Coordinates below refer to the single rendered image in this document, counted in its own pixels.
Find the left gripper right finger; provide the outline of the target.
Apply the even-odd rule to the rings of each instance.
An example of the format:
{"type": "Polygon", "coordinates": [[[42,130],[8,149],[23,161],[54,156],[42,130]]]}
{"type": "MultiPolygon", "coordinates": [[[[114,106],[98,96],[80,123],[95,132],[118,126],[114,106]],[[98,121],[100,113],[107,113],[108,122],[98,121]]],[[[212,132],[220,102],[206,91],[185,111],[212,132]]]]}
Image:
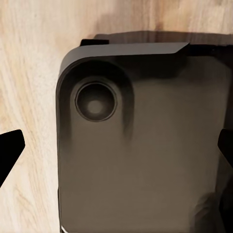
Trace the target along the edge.
{"type": "Polygon", "coordinates": [[[222,129],[217,145],[233,168],[233,131],[222,129]]]}

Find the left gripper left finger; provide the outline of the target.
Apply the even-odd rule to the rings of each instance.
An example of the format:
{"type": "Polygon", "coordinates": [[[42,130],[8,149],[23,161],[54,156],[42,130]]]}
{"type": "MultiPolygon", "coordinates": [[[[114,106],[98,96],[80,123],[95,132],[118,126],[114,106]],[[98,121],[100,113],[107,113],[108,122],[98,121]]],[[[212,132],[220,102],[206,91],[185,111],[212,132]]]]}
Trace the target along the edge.
{"type": "Polygon", "coordinates": [[[0,187],[25,148],[21,129],[0,134],[0,187]]]}

